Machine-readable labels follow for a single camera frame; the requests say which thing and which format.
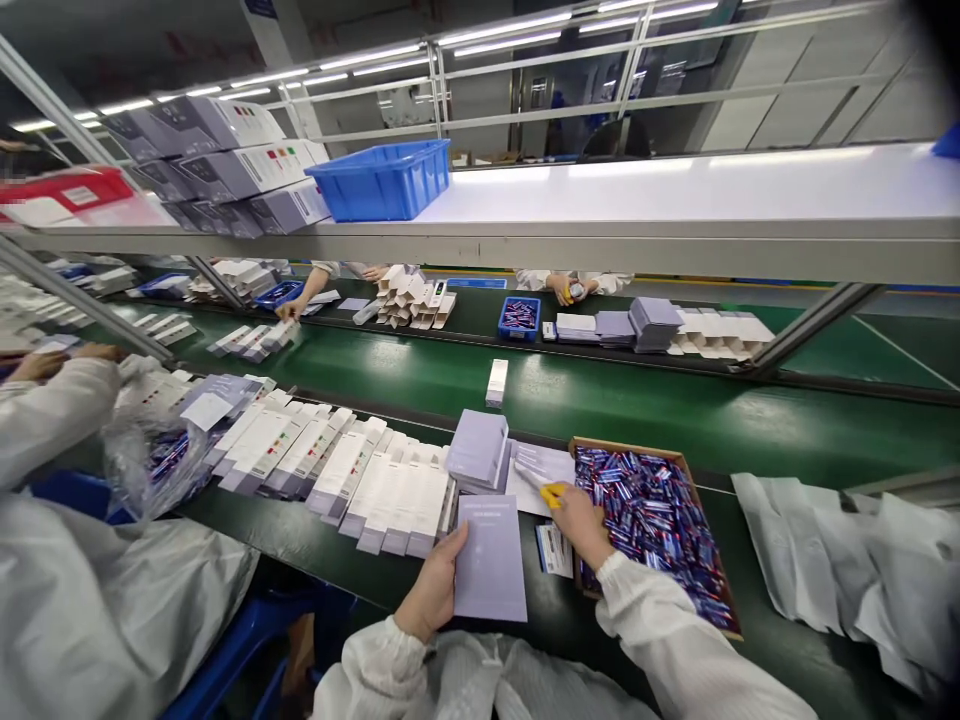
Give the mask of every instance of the clear plastic bag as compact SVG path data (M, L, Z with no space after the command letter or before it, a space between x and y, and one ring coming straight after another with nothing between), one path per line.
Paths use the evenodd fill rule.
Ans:
M156 520L210 479L201 460L215 438L176 412L121 405L101 436L104 472L113 489L111 511L122 507L138 522Z

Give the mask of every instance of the yellow tool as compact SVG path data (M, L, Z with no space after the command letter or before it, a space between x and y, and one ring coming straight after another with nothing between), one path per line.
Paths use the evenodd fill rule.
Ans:
M562 505L560 504L560 497L567 491L570 485L567 483L550 483L549 485L544 485L540 488L540 497L544 499L544 502L547 503L547 507L551 510L556 510Z

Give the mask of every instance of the blue plastic crate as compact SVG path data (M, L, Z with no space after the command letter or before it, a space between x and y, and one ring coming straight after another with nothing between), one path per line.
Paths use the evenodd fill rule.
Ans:
M268 290L263 295L254 299L257 307L273 312L284 303L296 300L303 292L303 283L299 280L285 280L272 290Z
M378 145L306 169L337 222L413 220L450 187L449 140Z
M529 329L508 328L503 324L504 315L507 314L507 306L519 302L529 305L536 311L533 327ZM508 297L503 301L503 310L500 311L500 323L497 325L497 331L504 340L523 340L524 342L536 342L537 330L540 328L540 301L536 298L517 298Z
M166 275L161 275L160 277L155 278L148 283L144 283L143 285L138 287L137 290L139 290L146 297L162 298L166 300L182 300L182 298L179 295L168 292L167 290L153 289L154 285L159 283L161 280L166 280L167 278L178 277L178 276L188 277L183 273L167 273Z

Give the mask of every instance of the hand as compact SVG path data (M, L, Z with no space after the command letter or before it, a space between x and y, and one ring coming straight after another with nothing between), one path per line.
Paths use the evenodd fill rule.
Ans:
M277 308L277 316L284 322L298 322L300 316L303 314L303 311L307 309L308 300L304 300L302 297L292 300L291 302L284 303Z
M99 343L87 343L74 354L75 358L92 357L98 360L109 360L110 362L120 362L127 356L127 353L116 345L100 345Z
M389 267L367 268L363 271L363 279L368 282L380 282L383 276L387 274L389 269Z
M60 372L60 368L69 359L70 356L63 352L27 355L7 379L10 382L46 380Z
M570 485L560 496L560 507L551 510L553 521L594 572L613 555L613 546L603 526L603 508L595 507L590 496Z
M437 544L393 615L398 628L424 645L453 617L453 576L467 533L467 525L461 525Z
M574 302L573 296L570 295L570 283L572 281L573 278L569 275L551 273L550 275L547 275L547 280L544 284L553 290L554 294L557 296L557 302L563 307L567 307L568 305L573 305Z

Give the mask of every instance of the open box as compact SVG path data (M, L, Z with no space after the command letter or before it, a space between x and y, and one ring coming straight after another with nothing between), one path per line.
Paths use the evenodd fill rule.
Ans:
M658 448L648 448L643 447L642 445L625 445L623 443L607 442L605 440L594 440L592 438L582 438L574 437L570 440L568 450L570 454L575 458L576 449L578 447L587 447L587 448L599 448L600 450L607 450L610 452L633 452L641 455L653 455L655 457L661 457L664 460L669 460L670 462L676 463L680 469L683 471L684 475L687 478L687 482L690 486L690 496L697 507L700 509L700 512L703 513L704 523L709 529L709 522L706 520L706 513L703 512L703 503L700 501L700 494L697 492L697 486L693 481L693 474L690 472L690 466L687 465L686 459L683 457L683 453L674 452L673 450L660 450ZM743 626L740 624L740 616L737 614L737 609L733 604L733 594L730 592L730 581L727 579L727 572L724 570L723 561L721 559L720 548L716 547L716 568L720 573L720 576L723 580L723 587L720 593L720 598L724 603L730 608L730 613L733 616L733 621L735 627L742 632ZM574 581L576 582L577 588L583 592L587 597L591 597L599 600L603 597L600 593L597 593L589 588L585 588L583 584L583 579L580 575L580 558L575 557L573 563L573 573ZM731 630L726 630L723 628L717 628L722 632L727 638L731 640L743 640L743 636L740 632L733 632Z

